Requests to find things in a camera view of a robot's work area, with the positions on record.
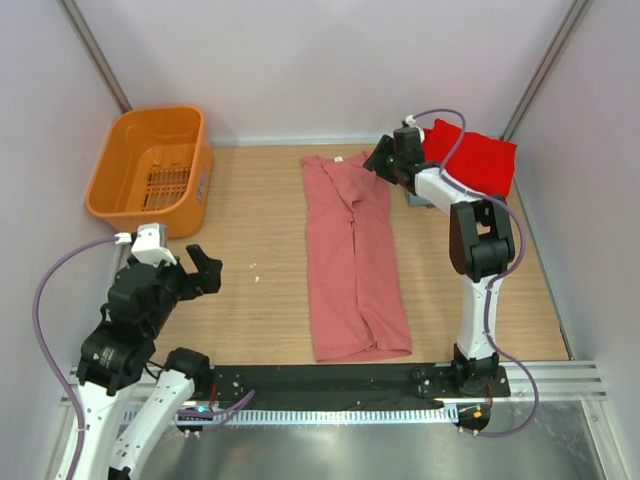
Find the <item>pink t shirt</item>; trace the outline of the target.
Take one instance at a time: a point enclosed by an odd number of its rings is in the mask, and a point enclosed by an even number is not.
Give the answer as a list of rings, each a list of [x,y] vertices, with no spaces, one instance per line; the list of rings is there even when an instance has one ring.
[[[319,363],[412,352],[388,184],[353,157],[302,159],[310,329]]]

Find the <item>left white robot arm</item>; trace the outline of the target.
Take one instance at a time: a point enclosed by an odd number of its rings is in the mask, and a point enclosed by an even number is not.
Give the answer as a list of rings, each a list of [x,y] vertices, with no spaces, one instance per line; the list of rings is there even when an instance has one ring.
[[[101,320],[80,348],[78,386],[68,390],[77,434],[68,441],[58,476],[137,479],[161,431],[180,406],[212,387],[208,356],[184,347],[170,352],[152,395],[126,428],[124,410],[156,351],[155,341],[180,302],[220,290],[223,263],[197,244],[186,251],[196,269],[178,261],[157,265],[129,257],[100,308]]]

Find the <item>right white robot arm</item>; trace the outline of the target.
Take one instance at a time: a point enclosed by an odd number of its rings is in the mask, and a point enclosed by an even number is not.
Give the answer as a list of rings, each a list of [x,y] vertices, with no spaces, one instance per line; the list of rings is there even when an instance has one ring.
[[[425,162],[422,137],[417,127],[409,126],[382,136],[364,167],[448,215],[449,258],[463,280],[463,310],[446,378],[459,394],[480,396],[498,375],[497,300],[502,275],[515,258],[510,215],[496,197],[481,194],[439,165]]]

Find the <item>grey folded t shirt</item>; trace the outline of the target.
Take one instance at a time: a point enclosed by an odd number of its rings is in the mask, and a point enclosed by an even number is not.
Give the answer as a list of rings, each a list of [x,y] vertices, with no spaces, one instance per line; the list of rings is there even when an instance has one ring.
[[[412,194],[410,192],[407,193],[406,198],[407,198],[407,205],[409,207],[425,207],[429,209],[435,207],[435,205],[431,201],[424,199],[418,195]]]

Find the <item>red folded t shirt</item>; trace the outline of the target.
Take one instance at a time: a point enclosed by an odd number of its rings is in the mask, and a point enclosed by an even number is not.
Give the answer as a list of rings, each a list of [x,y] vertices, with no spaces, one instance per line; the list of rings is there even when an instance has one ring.
[[[422,143],[425,161],[441,164],[461,133],[459,127],[436,119],[425,129]],[[517,145],[511,142],[466,133],[445,165],[458,182],[486,195],[508,197],[516,170]]]

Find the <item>orange plastic basket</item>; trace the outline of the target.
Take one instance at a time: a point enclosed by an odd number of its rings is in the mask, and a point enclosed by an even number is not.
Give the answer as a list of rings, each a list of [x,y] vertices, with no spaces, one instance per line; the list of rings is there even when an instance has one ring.
[[[212,167],[200,109],[134,109],[113,123],[85,205],[118,231],[158,222],[169,237],[188,238],[204,223]]]

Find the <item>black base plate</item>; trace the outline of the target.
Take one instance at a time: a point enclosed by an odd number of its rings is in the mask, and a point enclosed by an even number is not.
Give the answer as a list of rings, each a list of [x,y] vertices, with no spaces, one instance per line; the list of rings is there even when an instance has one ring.
[[[507,398],[505,368],[465,378],[448,363],[218,365],[211,388],[224,407],[253,392],[253,409],[417,408],[453,398]]]

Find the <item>aluminium frame rail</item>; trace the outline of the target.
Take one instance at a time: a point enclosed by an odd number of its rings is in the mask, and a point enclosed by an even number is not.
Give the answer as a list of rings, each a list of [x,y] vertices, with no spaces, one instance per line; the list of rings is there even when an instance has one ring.
[[[533,387],[525,372],[513,362],[502,362],[511,389],[509,398],[497,402],[532,402]],[[594,361],[525,361],[534,378],[541,402],[602,401],[607,393]]]

